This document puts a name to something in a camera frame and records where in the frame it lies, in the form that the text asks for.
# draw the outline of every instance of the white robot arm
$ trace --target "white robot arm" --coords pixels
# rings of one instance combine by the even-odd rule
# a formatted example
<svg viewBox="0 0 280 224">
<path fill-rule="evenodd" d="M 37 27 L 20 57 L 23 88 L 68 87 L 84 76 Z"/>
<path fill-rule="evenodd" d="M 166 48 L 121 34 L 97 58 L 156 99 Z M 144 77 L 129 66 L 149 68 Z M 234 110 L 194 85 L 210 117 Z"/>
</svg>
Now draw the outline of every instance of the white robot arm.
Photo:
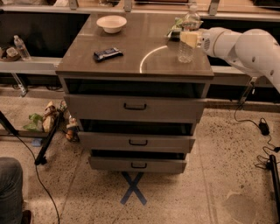
<svg viewBox="0 0 280 224">
<path fill-rule="evenodd" d="M 201 48 L 251 77 L 267 77 L 280 93 L 280 46 L 268 32 L 214 27 L 203 30 Z"/>
</svg>

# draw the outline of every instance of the white curved line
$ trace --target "white curved line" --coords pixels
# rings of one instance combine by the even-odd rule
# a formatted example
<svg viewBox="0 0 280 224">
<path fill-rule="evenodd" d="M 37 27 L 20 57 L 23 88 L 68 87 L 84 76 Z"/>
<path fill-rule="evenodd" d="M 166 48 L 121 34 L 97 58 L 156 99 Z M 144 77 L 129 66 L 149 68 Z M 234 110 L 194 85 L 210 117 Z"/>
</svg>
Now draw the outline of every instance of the white curved line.
<svg viewBox="0 0 280 224">
<path fill-rule="evenodd" d="M 143 65 L 143 63 L 145 62 L 145 60 L 151 55 L 151 54 L 153 54 L 154 52 L 156 52 L 156 51 L 158 51 L 158 50 L 161 50 L 161 49 L 164 49 L 164 48 L 166 48 L 167 47 L 167 45 L 163 45 L 163 46 L 160 46 L 160 47 L 158 47 L 158 48 L 156 48 L 156 49 L 154 49 L 154 50 L 152 50 L 152 51 L 150 51 L 150 52 L 148 52 L 146 55 L 145 55 L 145 57 L 143 57 L 143 59 L 141 60 L 141 63 L 140 63 L 140 74 L 142 73 L 142 65 Z"/>
</svg>

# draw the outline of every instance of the black cable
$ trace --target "black cable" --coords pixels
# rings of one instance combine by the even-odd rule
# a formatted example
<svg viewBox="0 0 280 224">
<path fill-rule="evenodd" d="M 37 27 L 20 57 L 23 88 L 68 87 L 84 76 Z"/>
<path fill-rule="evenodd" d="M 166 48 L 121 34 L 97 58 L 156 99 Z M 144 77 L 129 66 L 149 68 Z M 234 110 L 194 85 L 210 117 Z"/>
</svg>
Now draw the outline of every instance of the black cable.
<svg viewBox="0 0 280 224">
<path fill-rule="evenodd" d="M 12 84 L 11 86 L 12 86 L 13 89 L 16 89 L 16 90 L 20 89 L 20 87 L 18 86 L 18 84 Z"/>
<path fill-rule="evenodd" d="M 27 145 L 19 136 L 15 136 L 15 137 L 17 137 L 17 139 L 18 139 L 20 142 L 22 142 L 22 143 L 25 145 L 25 147 L 30 151 L 30 153 L 31 153 L 32 156 L 33 156 L 34 162 L 35 162 L 35 161 L 36 161 L 36 158 L 35 158 L 35 155 L 34 155 L 34 153 L 32 152 L 32 150 L 28 147 L 28 145 Z M 42 185 L 42 187 L 44 188 L 44 190 L 46 191 L 46 193 L 49 195 L 49 197 L 50 197 L 50 199 L 51 199 L 51 201 L 52 201 L 52 203 L 53 203 L 53 205 L 54 205 L 54 208 L 55 208 L 55 211 L 56 211 L 56 214 L 57 214 L 57 218 L 58 218 L 58 224 L 60 224 L 59 210 L 58 210 L 58 208 L 56 207 L 56 204 L 55 204 L 55 202 L 54 202 L 54 200 L 53 200 L 52 195 L 49 193 L 49 191 L 46 189 L 46 187 L 45 187 L 44 184 L 42 183 L 42 181 L 41 181 L 41 179 L 40 179 L 40 177 L 39 177 L 39 173 L 38 173 L 38 169 L 37 169 L 37 166 L 36 166 L 36 165 L 35 165 L 35 171 L 36 171 L 36 174 L 37 174 L 38 182 Z"/>
<path fill-rule="evenodd" d="M 53 87 L 53 86 L 45 86 L 46 89 L 50 90 L 50 91 L 55 91 L 55 92 L 63 92 L 62 86 L 58 86 L 58 87 Z"/>
<path fill-rule="evenodd" d="M 243 102 L 242 104 L 240 104 L 240 105 L 236 108 L 236 110 L 235 110 L 235 112 L 234 112 L 234 119 L 235 119 L 237 122 L 239 122 L 239 123 L 251 122 L 251 123 L 253 123 L 260 131 L 262 131 L 261 128 L 260 128 L 260 126 L 259 126 L 256 122 L 254 122 L 254 121 L 252 121 L 252 120 L 250 120 L 250 119 L 237 120 L 237 118 L 236 118 L 236 112 L 238 111 L 238 109 L 240 109 L 240 108 L 243 106 L 244 103 L 245 103 L 245 102 Z M 266 123 L 266 120 L 265 120 L 263 117 L 260 119 L 260 122 L 261 122 L 262 120 L 264 120 L 265 123 Z M 270 146 L 272 146 L 272 147 L 275 149 L 276 146 L 275 146 L 274 144 L 270 143 L 270 141 L 272 140 L 271 135 L 268 134 L 268 135 L 265 135 L 265 136 L 268 136 L 268 137 L 269 137 L 269 141 L 267 142 L 267 144 L 270 145 Z M 257 168 L 261 168 L 261 169 L 267 170 L 267 169 L 268 169 L 267 165 L 268 165 L 268 162 L 270 161 L 270 159 L 269 159 L 270 154 L 269 154 L 266 150 L 273 151 L 273 152 L 276 152 L 276 151 L 275 151 L 275 150 L 272 150 L 271 148 L 269 148 L 269 147 L 267 147 L 267 146 L 263 146 L 263 147 L 262 147 L 262 150 L 264 151 L 264 153 L 265 153 L 268 157 L 263 157 L 263 156 L 261 156 L 261 155 L 258 155 L 256 158 L 257 158 L 259 164 L 254 164 L 254 166 L 257 167 Z"/>
<path fill-rule="evenodd" d="M 237 109 L 235 110 L 235 112 L 234 112 L 234 119 L 235 119 L 238 123 L 251 122 L 251 123 L 253 123 L 258 129 L 260 129 L 259 125 L 257 125 L 257 123 L 254 122 L 254 121 L 252 121 L 252 120 L 249 120 L 249 119 L 237 120 L 237 119 L 236 119 L 236 112 L 237 112 L 237 110 L 238 110 L 239 108 L 241 108 L 241 107 L 243 106 L 244 103 L 245 103 L 245 102 L 243 102 L 242 104 L 240 104 L 240 105 L 237 107 Z"/>
</svg>

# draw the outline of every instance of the cable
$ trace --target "cable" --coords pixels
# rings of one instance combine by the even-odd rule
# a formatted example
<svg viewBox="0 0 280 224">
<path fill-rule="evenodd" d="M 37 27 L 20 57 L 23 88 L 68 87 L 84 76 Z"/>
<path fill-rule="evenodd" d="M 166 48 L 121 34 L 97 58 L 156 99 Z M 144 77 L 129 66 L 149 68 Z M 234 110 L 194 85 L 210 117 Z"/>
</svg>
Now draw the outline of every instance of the cable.
<svg viewBox="0 0 280 224">
<path fill-rule="evenodd" d="M 55 91 L 55 92 L 63 92 L 63 90 L 60 90 L 62 89 L 62 86 L 59 85 L 57 87 L 52 87 L 52 86 L 45 86 L 46 89 L 50 90 L 50 91 Z"/>
<path fill-rule="evenodd" d="M 271 135 L 269 134 L 269 133 L 270 133 L 270 132 L 269 132 L 269 126 L 268 126 L 266 120 L 265 120 L 263 117 L 260 119 L 260 124 L 257 124 L 256 122 L 254 122 L 254 121 L 252 121 L 252 120 L 250 120 L 250 119 L 237 120 L 237 118 L 236 118 L 236 112 L 237 112 L 238 109 L 240 109 L 240 108 L 243 106 L 244 103 L 245 103 L 245 102 L 243 102 L 242 104 L 240 104 L 240 105 L 236 108 L 236 110 L 235 110 L 235 112 L 234 112 L 234 119 L 235 119 L 237 122 L 239 122 L 239 123 L 244 123 L 244 122 L 251 122 L 251 123 L 253 123 L 253 124 L 262 132 L 262 135 L 263 135 L 263 136 L 269 137 L 269 141 L 267 142 L 267 144 L 270 145 L 270 146 L 272 146 L 274 149 L 271 149 L 271 148 L 268 147 L 268 146 L 263 146 L 263 147 L 262 147 L 262 150 L 264 151 L 264 153 L 265 153 L 268 157 L 263 157 L 263 156 L 261 156 L 261 155 L 258 155 L 258 156 L 256 157 L 256 159 L 258 160 L 259 163 L 258 163 L 258 164 L 254 164 L 254 166 L 257 167 L 257 168 L 261 168 L 261 169 L 267 170 L 267 169 L 269 169 L 268 165 L 269 165 L 269 162 L 270 162 L 270 154 L 269 154 L 266 150 L 272 151 L 272 152 L 279 152 L 279 151 L 280 151 L 280 147 L 276 147 L 274 144 L 270 143 L 270 141 L 272 140 L 272 137 L 271 137 Z"/>
<path fill-rule="evenodd" d="M 16 89 L 16 90 L 20 89 L 20 87 L 18 86 L 18 84 L 12 84 L 11 86 L 12 86 L 13 89 Z"/>
<path fill-rule="evenodd" d="M 243 102 L 242 104 L 240 104 L 240 105 L 237 107 L 237 109 L 235 110 L 235 112 L 234 112 L 234 119 L 235 119 L 237 122 L 239 122 L 239 123 L 251 122 L 251 123 L 253 123 L 258 129 L 260 129 L 260 128 L 259 128 L 259 125 L 257 125 L 257 123 L 254 122 L 254 121 L 252 121 L 252 120 L 249 120 L 249 119 L 246 119 L 246 120 L 237 120 L 237 119 L 236 119 L 236 112 L 237 112 L 237 110 L 238 110 L 239 108 L 241 108 L 241 107 L 243 106 L 244 103 L 245 103 L 245 102 Z"/>
<path fill-rule="evenodd" d="M 35 158 L 35 155 L 34 155 L 34 153 L 32 152 L 32 150 L 28 147 L 28 145 L 27 145 L 19 136 L 16 136 L 16 135 L 15 135 L 15 137 L 17 137 L 17 139 L 18 139 L 20 142 L 22 142 L 22 143 L 25 145 L 25 147 L 30 151 L 30 153 L 31 153 L 32 156 L 33 156 L 34 162 L 35 162 L 35 161 L 36 161 L 36 158 Z M 38 172 L 38 169 L 37 169 L 37 166 L 36 166 L 36 165 L 35 165 L 35 171 L 36 171 L 36 174 L 37 174 L 38 182 L 42 185 L 42 187 L 44 188 L 44 190 L 46 191 L 46 193 L 49 195 L 49 197 L 50 197 L 50 199 L 51 199 L 51 201 L 52 201 L 52 203 L 53 203 L 53 205 L 54 205 L 54 208 L 55 208 L 55 211 L 56 211 L 56 214 L 57 214 L 58 224 L 60 224 L 59 210 L 58 210 L 58 208 L 56 207 L 56 204 L 55 204 L 55 202 L 54 202 L 54 200 L 53 200 L 52 195 L 49 193 L 49 191 L 46 189 L 46 187 L 45 187 L 44 184 L 42 183 L 42 181 L 41 181 L 41 179 L 40 179 L 40 177 L 39 177 L 39 172 Z"/>
</svg>

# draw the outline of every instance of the shelf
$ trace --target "shelf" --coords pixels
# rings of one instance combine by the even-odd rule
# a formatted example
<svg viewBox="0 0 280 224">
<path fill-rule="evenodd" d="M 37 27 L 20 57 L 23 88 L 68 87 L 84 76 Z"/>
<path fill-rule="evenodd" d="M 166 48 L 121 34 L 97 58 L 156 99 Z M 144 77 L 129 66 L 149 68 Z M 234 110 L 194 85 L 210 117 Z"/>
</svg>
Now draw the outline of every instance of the shelf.
<svg viewBox="0 0 280 224">
<path fill-rule="evenodd" d="M 32 57 L 32 61 L 0 62 L 1 73 L 56 75 L 61 58 Z"/>
</svg>

